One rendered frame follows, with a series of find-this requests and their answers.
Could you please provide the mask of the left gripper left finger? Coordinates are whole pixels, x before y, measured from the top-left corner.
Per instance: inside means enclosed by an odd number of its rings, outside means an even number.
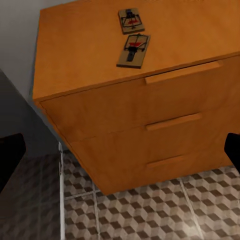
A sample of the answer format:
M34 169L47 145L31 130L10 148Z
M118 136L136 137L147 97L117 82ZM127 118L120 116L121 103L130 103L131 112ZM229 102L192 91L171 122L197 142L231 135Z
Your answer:
M0 138L0 193L26 153L22 133Z

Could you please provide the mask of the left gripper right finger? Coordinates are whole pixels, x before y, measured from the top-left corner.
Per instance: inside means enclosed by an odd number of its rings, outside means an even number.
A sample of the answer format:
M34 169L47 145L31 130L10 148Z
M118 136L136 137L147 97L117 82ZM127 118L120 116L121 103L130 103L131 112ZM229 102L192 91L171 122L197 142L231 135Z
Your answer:
M224 151L240 173L240 135L228 133Z

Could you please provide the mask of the mousetrap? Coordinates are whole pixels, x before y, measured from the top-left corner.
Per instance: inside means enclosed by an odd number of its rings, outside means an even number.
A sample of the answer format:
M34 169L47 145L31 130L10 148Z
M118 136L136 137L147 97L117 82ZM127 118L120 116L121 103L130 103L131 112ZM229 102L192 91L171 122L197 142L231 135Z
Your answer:
M119 17L125 35L145 31L140 14L136 7L119 10Z
M150 38L150 34L129 33L117 62L117 67L141 69Z

